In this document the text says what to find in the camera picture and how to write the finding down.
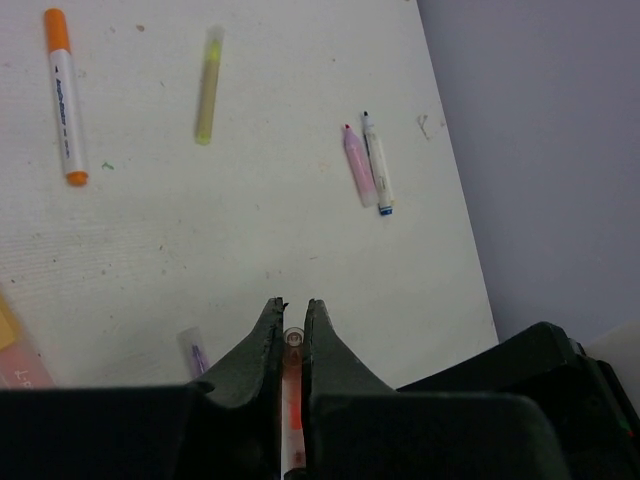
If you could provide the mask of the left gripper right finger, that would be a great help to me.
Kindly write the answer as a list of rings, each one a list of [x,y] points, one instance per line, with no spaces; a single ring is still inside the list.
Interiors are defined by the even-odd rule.
[[[379,462],[367,415],[392,394],[336,333],[325,302],[309,301],[303,343],[303,432],[312,479],[359,478]]]

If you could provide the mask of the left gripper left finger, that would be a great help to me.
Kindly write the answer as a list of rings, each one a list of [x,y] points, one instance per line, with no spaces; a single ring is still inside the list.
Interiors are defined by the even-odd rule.
[[[269,299],[250,333],[189,384],[189,478],[279,476],[285,307]]]

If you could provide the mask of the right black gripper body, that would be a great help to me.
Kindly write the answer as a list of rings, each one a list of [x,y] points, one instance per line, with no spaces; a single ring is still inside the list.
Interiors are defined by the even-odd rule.
[[[458,365],[401,387],[403,393],[495,391],[540,407],[575,479],[636,479],[639,417],[611,365],[564,330],[539,322]]]

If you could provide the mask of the blue white marker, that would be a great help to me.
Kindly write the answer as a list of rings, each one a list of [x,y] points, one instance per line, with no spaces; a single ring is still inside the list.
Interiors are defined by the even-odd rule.
[[[394,211],[394,198],[383,145],[374,120],[367,111],[362,114],[362,124],[371,171],[378,193],[378,210],[381,216],[390,216]]]

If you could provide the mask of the red slim pen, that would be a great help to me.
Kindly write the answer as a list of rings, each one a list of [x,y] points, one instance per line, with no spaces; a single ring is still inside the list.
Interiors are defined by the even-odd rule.
[[[306,467],[302,425],[302,360],[304,331],[290,327],[284,332],[282,375],[282,470],[283,477]]]

